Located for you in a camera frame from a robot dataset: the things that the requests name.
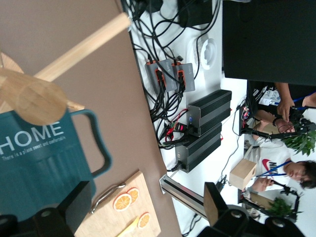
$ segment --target person in black t-shirt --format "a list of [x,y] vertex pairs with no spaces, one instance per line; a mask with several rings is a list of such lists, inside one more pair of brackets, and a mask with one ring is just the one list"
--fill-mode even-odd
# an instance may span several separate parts
[[255,101],[255,118],[272,123],[279,132],[294,132],[291,106],[316,107],[316,86],[248,81],[248,98]]

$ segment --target orange slice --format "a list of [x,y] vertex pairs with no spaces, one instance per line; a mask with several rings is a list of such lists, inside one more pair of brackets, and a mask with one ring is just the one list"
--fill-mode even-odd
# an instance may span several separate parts
[[131,203],[131,205],[132,205],[134,202],[137,201],[137,199],[139,197],[139,190],[138,190],[138,188],[134,187],[134,188],[129,189],[127,191],[127,193],[130,194],[132,197],[132,203]]
[[115,211],[125,211],[132,203],[131,195],[124,193],[118,195],[113,202],[113,208]]
[[148,224],[150,220],[150,214],[149,212],[145,212],[143,213],[140,218],[139,218],[139,221],[138,221],[138,224],[137,224],[137,227],[142,229],[142,228],[145,228]]

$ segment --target person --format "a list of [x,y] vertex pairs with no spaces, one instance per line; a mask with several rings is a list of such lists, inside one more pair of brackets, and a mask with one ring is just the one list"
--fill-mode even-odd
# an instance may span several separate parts
[[247,87],[248,97],[255,100],[254,117],[273,124],[280,133],[295,131],[289,120],[292,106],[316,107],[316,86],[248,81]]
[[[254,129],[263,131],[267,124],[260,121]],[[247,187],[251,186],[256,192],[282,189],[280,185],[275,185],[274,181],[287,185],[291,179],[299,182],[302,188],[316,187],[316,162],[293,162],[289,149],[282,141],[252,136],[259,147],[249,148],[244,158],[257,163],[256,178],[253,182],[250,181]]]

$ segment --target cutting board metal handle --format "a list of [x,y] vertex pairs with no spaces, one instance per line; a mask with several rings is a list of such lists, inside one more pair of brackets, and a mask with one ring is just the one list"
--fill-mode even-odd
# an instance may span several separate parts
[[94,206],[91,208],[90,213],[93,214],[95,212],[95,210],[97,209],[97,206],[103,201],[105,200],[109,195],[111,195],[116,189],[121,189],[124,188],[126,186],[126,183],[123,182],[121,184],[118,185],[113,185],[112,187],[110,187],[109,189],[107,189],[104,193],[102,193],[99,198],[97,199],[96,203],[94,204]]

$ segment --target bracelet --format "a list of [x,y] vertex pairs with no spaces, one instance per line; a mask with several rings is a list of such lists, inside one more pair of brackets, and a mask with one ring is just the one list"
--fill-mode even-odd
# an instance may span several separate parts
[[277,121],[278,119],[280,119],[280,118],[275,118],[275,119],[272,121],[273,127],[276,127],[276,121]]

